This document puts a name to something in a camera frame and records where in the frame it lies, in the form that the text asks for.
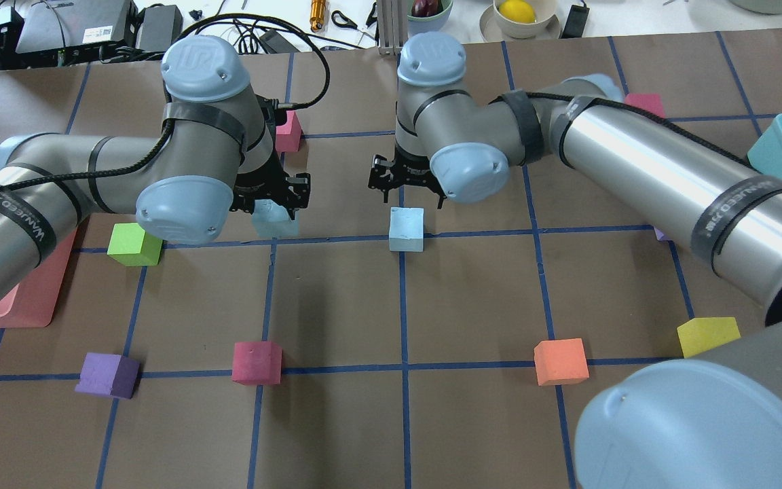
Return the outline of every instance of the yellow fruit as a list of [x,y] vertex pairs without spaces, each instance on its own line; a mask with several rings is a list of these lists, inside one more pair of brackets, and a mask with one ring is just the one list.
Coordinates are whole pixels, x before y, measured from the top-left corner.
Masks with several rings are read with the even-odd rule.
[[536,12],[524,0],[506,0],[500,4],[500,15],[512,22],[521,22],[521,24],[536,22]]

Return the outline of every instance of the light blue joint cap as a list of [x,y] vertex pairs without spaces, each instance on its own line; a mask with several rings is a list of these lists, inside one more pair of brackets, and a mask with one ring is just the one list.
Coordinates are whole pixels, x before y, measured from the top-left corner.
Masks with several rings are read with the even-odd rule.
[[20,147],[26,141],[33,139],[35,136],[41,136],[43,134],[55,134],[53,132],[36,132],[35,134],[22,134],[20,136],[11,136],[4,140],[0,144],[0,171],[8,165],[10,157],[14,154],[17,148]]
[[215,36],[174,43],[162,58],[162,78],[171,95],[187,102],[218,102],[249,86],[234,47]]
[[204,245],[223,231],[234,193],[211,177],[183,175],[159,180],[137,196],[137,223],[167,241]]
[[723,365],[670,360],[594,397],[574,452],[584,487],[782,487],[782,400]]
[[470,204],[499,192],[508,182],[508,158],[484,143],[456,143],[437,151],[430,170],[447,197]]
[[563,81],[567,82],[569,80],[588,81],[592,84],[595,84],[595,86],[602,90],[602,93],[605,94],[606,98],[614,100],[614,102],[623,102],[623,90],[621,90],[620,87],[615,86],[614,80],[612,80],[609,75],[594,73],[592,75],[583,75],[583,77],[567,78]]
[[447,86],[466,73],[466,52],[443,32],[416,34],[403,44],[397,77],[411,86]]

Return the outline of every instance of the white dish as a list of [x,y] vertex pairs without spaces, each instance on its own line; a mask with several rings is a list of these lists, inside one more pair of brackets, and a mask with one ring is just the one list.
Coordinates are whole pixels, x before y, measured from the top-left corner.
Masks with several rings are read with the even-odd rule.
[[[491,5],[485,9],[479,19],[479,29],[481,31],[481,37],[487,43],[499,43],[499,41],[520,41],[514,37],[506,36],[500,31],[500,26],[494,21],[494,6]],[[561,28],[559,28],[559,20],[557,16],[551,16],[551,20],[545,27],[545,31],[541,31],[530,39],[557,39],[561,34]]]

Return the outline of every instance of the black power adapter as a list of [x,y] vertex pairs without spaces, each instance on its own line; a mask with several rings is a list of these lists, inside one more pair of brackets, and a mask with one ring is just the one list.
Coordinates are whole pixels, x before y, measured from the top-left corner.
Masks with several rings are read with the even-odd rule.
[[572,8],[569,9],[569,16],[565,19],[565,27],[559,38],[568,39],[569,37],[583,36],[584,25],[587,24],[587,14],[589,13],[589,8],[573,5]]

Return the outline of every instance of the yellow cube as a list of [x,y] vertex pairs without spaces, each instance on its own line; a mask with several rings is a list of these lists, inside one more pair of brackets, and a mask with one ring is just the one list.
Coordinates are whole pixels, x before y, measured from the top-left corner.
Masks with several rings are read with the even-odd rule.
[[680,349],[687,359],[741,338],[735,318],[695,318],[677,326]]

